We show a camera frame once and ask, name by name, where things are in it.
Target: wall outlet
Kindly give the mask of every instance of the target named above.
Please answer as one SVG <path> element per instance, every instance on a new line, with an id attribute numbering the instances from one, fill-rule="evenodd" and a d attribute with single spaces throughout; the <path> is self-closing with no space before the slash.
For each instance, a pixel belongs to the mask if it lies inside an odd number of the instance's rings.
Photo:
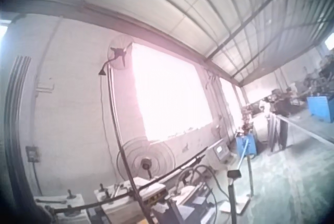
<path id="1" fill-rule="evenodd" d="M 27 152 L 28 162 L 40 162 L 38 147 L 26 146 L 26 152 Z"/>

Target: fan stand pole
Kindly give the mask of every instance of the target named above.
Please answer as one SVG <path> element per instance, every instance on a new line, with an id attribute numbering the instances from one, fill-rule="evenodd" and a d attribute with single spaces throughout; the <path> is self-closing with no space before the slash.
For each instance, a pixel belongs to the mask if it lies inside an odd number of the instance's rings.
<path id="1" fill-rule="evenodd" d="M 118 148 L 120 149 L 120 154 L 124 163 L 124 167 L 127 173 L 127 176 L 129 178 L 130 181 L 130 185 L 133 189 L 134 192 L 134 198 L 136 201 L 138 201 L 139 206 L 141 208 L 141 211 L 143 212 L 146 220 L 148 221 L 149 224 L 154 224 L 151 215 L 150 215 L 150 211 L 147 210 L 146 206 L 144 205 L 140 195 L 139 195 L 139 190 L 136 187 L 134 178 L 131 175 L 131 171 L 130 171 L 130 167 L 129 164 L 127 163 L 126 160 L 126 156 L 125 156 L 125 152 L 123 149 L 123 145 L 122 145 L 122 140 L 121 140 L 121 134 L 120 134 L 120 126 L 118 124 L 118 119 L 117 119 L 117 111 L 116 111 L 116 105 L 115 105 L 115 94 L 114 94 L 114 82 L 113 82 L 113 70 L 111 68 L 111 66 L 108 64 L 107 66 L 108 69 L 108 91 L 109 91 L 109 103 L 110 103 L 110 111 L 111 111 L 111 117 L 113 120 L 113 125 L 114 125 L 114 129 L 115 129 L 115 135 L 116 135 L 116 140 L 117 140 L 117 144 L 118 144 Z"/>

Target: corrugated metal roof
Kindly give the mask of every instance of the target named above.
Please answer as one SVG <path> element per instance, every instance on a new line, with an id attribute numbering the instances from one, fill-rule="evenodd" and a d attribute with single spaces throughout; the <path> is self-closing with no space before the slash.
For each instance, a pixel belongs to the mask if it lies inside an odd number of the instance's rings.
<path id="1" fill-rule="evenodd" d="M 133 17 L 250 82 L 298 56 L 334 20 L 333 0 L 76 0 Z"/>

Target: blue cabinet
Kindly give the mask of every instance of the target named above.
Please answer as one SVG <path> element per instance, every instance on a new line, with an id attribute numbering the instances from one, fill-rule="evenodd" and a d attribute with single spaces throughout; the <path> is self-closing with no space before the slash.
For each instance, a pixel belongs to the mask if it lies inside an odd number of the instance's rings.
<path id="1" fill-rule="evenodd" d="M 326 96 L 307 97 L 308 110 L 325 122 L 334 121 L 334 99 L 328 100 Z"/>
<path id="2" fill-rule="evenodd" d="M 249 133 L 245 136 L 236 138 L 236 149 L 239 154 L 239 157 L 241 157 L 244 151 L 244 147 L 245 147 L 247 139 L 249 139 L 248 153 L 250 155 L 257 155 L 254 135 Z"/>

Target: machine base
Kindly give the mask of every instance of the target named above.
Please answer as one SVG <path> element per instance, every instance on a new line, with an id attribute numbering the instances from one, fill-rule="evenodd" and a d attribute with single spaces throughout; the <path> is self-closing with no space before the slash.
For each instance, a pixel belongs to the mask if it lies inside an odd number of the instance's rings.
<path id="1" fill-rule="evenodd" d="M 246 206 L 249 203 L 250 198 L 248 196 L 239 196 L 235 198 L 236 200 L 236 213 L 237 215 L 241 215 L 245 210 Z M 230 213 L 231 212 L 231 205 L 229 202 L 224 202 L 219 207 L 219 210 L 223 213 Z"/>

